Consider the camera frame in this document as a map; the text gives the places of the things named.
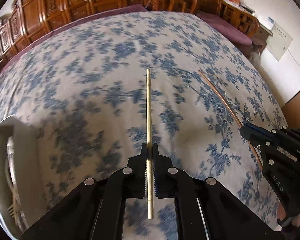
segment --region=purple pillow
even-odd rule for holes
[[[211,27],[215,28],[231,42],[247,46],[250,46],[252,44],[252,41],[248,36],[237,30],[230,23],[227,23],[218,15],[198,11],[197,17],[205,21]]]

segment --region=blue floral pattern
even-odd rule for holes
[[[285,119],[258,71],[225,37],[191,14],[140,12],[93,20],[24,54],[0,76],[0,121],[15,114],[39,131],[47,206],[84,178],[125,167],[146,141],[146,68],[154,142],[191,176],[217,178],[269,226],[278,200],[261,176],[218,88],[242,122],[268,130]],[[124,238],[176,239],[173,200],[128,200]]]

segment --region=electrical cable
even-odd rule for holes
[[[283,39],[283,42],[284,42],[284,44],[286,44],[286,46],[287,46],[287,43],[286,43],[286,41],[284,40],[284,37],[282,36],[282,33],[280,33],[280,36],[281,36],[281,38]],[[289,46],[287,46],[287,50],[288,50],[288,52],[290,53],[290,55],[291,55],[291,57],[293,58],[293,60],[298,64],[298,66],[300,67],[300,64],[296,61],[296,59],[293,57],[293,55],[291,54],[291,51],[289,50]]]

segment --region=bamboo skewer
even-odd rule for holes
[[[235,122],[237,123],[239,128],[241,128],[243,125],[240,122],[239,118],[234,113],[234,111],[232,110],[232,108],[229,106],[228,102],[223,98],[223,96],[220,94],[220,92],[217,90],[217,88],[210,82],[210,80],[200,70],[198,70],[198,72],[202,76],[202,78],[207,82],[207,84],[212,88],[212,90],[216,93],[216,95],[220,98],[220,100],[225,105],[225,107],[228,109],[228,111],[230,112],[231,116],[233,117],[233,119],[235,120]],[[256,149],[250,144],[249,141],[248,141],[248,143],[251,147],[253,155],[255,156],[255,158],[257,160],[260,170],[262,170],[263,166],[262,166],[262,163],[260,161],[260,158],[259,158],[259,155],[258,155]]]
[[[153,203],[153,156],[152,156],[152,118],[151,118],[151,81],[150,69],[147,69],[146,83],[146,100],[147,100],[147,191],[148,191],[148,218],[154,217]]]

